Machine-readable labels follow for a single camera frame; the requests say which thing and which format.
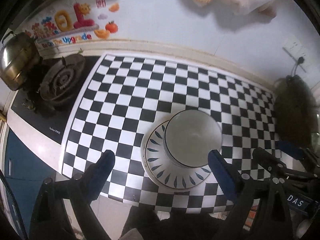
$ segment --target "metal kettle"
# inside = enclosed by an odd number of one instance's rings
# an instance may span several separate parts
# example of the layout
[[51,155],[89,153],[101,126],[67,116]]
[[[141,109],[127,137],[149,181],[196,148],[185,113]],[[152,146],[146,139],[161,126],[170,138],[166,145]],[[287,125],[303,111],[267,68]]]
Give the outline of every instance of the metal kettle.
[[40,55],[34,39],[26,33],[15,35],[10,31],[2,39],[2,44],[10,34],[14,37],[0,50],[0,77],[11,90],[15,91],[22,87],[29,71],[40,62]]

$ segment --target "black and white checkered pattern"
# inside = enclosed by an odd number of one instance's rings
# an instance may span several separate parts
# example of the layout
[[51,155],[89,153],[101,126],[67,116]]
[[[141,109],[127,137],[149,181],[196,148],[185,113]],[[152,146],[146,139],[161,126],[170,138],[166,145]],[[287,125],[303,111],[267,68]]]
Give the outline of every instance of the black and white checkered pattern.
[[275,151],[272,95],[240,80],[177,62],[107,55],[91,79],[73,119],[62,174],[72,177],[107,149],[116,164],[102,192],[132,205],[161,211],[220,212],[232,203],[211,174],[197,190],[159,188],[140,157],[143,135],[154,122],[185,109],[210,114],[222,127],[222,156],[240,173],[265,179],[252,160],[257,147]]

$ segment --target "blue cabinet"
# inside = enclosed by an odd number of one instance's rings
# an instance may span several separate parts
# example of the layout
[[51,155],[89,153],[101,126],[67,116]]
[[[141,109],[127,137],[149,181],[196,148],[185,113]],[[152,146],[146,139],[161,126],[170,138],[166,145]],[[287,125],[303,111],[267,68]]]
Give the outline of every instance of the blue cabinet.
[[[56,171],[31,152],[11,129],[8,134],[4,162],[4,175],[17,200],[26,231],[29,233],[33,206],[42,182],[47,177],[55,179]],[[7,198],[13,221],[19,231],[12,200],[8,193]]]
[[4,175],[14,179],[44,180],[55,175],[55,171],[31,152],[10,129],[5,150]]
[[[7,178],[7,182],[14,194],[14,197],[17,200],[24,226],[26,228],[27,233],[29,233],[33,206],[36,202],[36,198],[38,196],[38,192],[41,187],[42,181]],[[16,225],[16,228],[18,229],[18,224],[16,223],[17,217],[13,211],[12,200],[8,193],[7,199],[13,221]]]

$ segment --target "stove burner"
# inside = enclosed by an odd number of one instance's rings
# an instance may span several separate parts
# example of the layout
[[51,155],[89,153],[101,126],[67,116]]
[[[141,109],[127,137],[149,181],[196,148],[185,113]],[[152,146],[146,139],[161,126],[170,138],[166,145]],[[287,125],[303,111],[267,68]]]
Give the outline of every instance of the stove burner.
[[74,87],[84,69],[85,58],[79,54],[62,58],[47,72],[40,84],[40,95],[53,106],[61,106],[74,95]]
[[55,95],[57,95],[57,89],[64,90],[71,84],[74,75],[75,71],[72,68],[65,68],[60,70],[60,72],[52,81],[52,87]]

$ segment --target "white saucer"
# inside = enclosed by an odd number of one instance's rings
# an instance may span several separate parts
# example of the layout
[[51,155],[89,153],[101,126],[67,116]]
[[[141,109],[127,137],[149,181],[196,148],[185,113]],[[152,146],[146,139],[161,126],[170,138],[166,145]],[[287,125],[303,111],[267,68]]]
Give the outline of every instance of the white saucer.
[[166,155],[163,147],[164,130],[169,120],[158,125],[142,140],[141,160],[150,179],[158,186],[165,186],[176,192],[188,191],[202,183],[211,173],[208,165],[199,168],[182,168],[175,165]]

